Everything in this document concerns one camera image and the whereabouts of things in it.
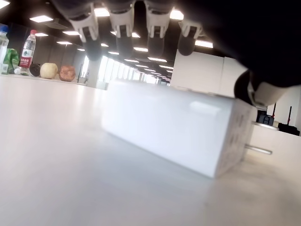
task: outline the ceiling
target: ceiling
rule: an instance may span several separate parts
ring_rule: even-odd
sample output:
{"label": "ceiling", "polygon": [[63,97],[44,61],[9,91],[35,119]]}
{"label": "ceiling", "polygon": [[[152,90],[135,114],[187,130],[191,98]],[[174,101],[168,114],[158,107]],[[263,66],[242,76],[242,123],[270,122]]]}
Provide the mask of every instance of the ceiling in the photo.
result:
{"label": "ceiling", "polygon": [[[29,19],[31,17],[40,16],[40,15],[47,15],[51,18],[59,18],[64,20],[65,24],[68,26],[68,29],[66,30],[72,31],[73,28],[71,24],[64,19],[64,17],[56,10],[56,8],[52,5],[51,2],[45,0],[23,0],[23,1],[11,0],[10,2],[11,3],[8,6],[0,9],[0,23],[3,24],[16,23],[16,24],[24,25],[31,29],[35,29],[38,32],[43,32],[48,35],[53,35],[64,41],[69,41],[73,44],[82,46],[79,36],[66,35],[62,33],[62,30],[52,29],[45,26],[43,23],[37,23]],[[134,32],[138,33],[141,37],[133,38],[133,45],[146,48],[148,32],[146,28],[145,12],[146,10],[145,10],[144,3],[142,1],[136,2]],[[108,53],[108,51],[117,51],[116,37],[110,32],[112,31],[110,18],[98,17],[97,19],[99,23],[101,43],[106,43],[107,45],[109,45],[109,47],[102,47],[103,54],[108,56],[109,58],[116,59],[129,66],[136,67],[135,64],[137,63],[124,61],[124,59],[120,59],[119,56],[111,55]],[[162,57],[160,58],[165,59],[167,63],[151,61],[147,58],[150,57],[148,53],[138,52],[135,50],[133,50],[132,59],[137,59],[140,62],[140,64],[148,66],[149,69],[155,70],[157,73],[170,77],[171,73],[168,73],[166,71],[167,69],[161,68],[159,67],[159,65],[166,65],[170,67],[174,66],[174,59],[177,51],[177,43],[181,32],[179,22],[180,20],[171,19],[169,23],[169,28],[165,35],[164,52]],[[207,37],[202,37],[200,39],[209,40]],[[216,56],[222,56],[222,57],[225,56],[222,52],[216,50],[215,48],[195,46],[194,51],[216,55]]]}

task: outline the plastic bottle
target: plastic bottle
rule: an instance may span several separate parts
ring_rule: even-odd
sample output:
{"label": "plastic bottle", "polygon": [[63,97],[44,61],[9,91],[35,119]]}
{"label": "plastic bottle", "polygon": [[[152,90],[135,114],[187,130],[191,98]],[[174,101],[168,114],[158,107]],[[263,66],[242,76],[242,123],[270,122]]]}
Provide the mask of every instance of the plastic bottle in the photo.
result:
{"label": "plastic bottle", "polygon": [[3,25],[0,27],[0,74],[2,72],[7,73],[8,65],[3,64],[6,50],[8,48],[8,38],[6,37],[6,34],[8,33],[8,27],[6,25]]}
{"label": "plastic bottle", "polygon": [[30,75],[29,67],[32,63],[34,49],[36,48],[36,32],[36,30],[30,31],[30,35],[28,36],[24,44],[23,51],[20,57],[19,66],[21,67],[21,71],[27,73],[28,75]]}

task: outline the table surface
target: table surface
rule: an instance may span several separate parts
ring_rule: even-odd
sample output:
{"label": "table surface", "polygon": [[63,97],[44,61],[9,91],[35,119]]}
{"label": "table surface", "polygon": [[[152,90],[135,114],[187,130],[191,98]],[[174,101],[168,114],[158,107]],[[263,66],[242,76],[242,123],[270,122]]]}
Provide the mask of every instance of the table surface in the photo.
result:
{"label": "table surface", "polygon": [[1,226],[298,226],[301,154],[217,180],[101,129],[105,91],[0,77]]}

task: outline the white wall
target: white wall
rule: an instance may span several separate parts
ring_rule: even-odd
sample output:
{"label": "white wall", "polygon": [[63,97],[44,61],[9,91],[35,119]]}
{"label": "white wall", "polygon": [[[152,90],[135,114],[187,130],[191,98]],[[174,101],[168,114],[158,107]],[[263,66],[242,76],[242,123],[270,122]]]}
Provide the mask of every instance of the white wall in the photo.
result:
{"label": "white wall", "polygon": [[[298,130],[301,130],[300,126],[296,125],[297,113],[299,109],[301,87],[295,86],[290,87],[287,92],[277,101],[276,110],[275,110],[275,120],[286,124],[288,119],[288,114],[290,112],[290,106],[292,106],[291,121],[290,125],[297,127]],[[269,115],[273,114],[274,105],[268,106],[267,113]]]}
{"label": "white wall", "polygon": [[171,86],[234,97],[237,78],[246,70],[237,60],[193,52],[177,52]]}
{"label": "white wall", "polygon": [[237,60],[225,57],[222,68],[222,77],[219,94],[234,97],[234,85],[237,78],[247,70]]}
{"label": "white wall", "polygon": [[298,107],[298,112],[296,116],[296,127],[299,131],[301,131],[301,95],[299,99],[299,107]]}
{"label": "white wall", "polygon": [[223,58],[193,52],[183,56],[177,51],[171,86],[195,91],[218,93],[222,75]]}

